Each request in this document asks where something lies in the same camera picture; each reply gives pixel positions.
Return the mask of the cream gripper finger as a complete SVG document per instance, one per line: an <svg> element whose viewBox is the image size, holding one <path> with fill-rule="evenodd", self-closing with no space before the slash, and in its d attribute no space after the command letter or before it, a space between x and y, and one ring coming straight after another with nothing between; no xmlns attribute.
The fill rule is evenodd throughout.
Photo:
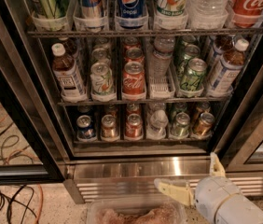
<svg viewBox="0 0 263 224"><path fill-rule="evenodd" d="M185 206L194 204L194 192L186 180L156 178L154 185L159 192Z"/></svg>
<svg viewBox="0 0 263 224"><path fill-rule="evenodd" d="M225 168L220 162L220 159L217 157L217 155L214 152L210 154L209 174L210 176L220 176L220 177L226 176Z"/></svg>

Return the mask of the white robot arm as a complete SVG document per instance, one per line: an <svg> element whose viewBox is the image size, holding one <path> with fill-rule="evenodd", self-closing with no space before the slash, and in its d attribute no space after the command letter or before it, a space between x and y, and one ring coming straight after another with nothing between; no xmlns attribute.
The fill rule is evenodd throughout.
<svg viewBox="0 0 263 224"><path fill-rule="evenodd" d="M248 200L230 179L215 153L209 175L192 189L186 180L156 178L154 185L164 195L185 206L194 206L210 224L263 224L263 210Z"/></svg>

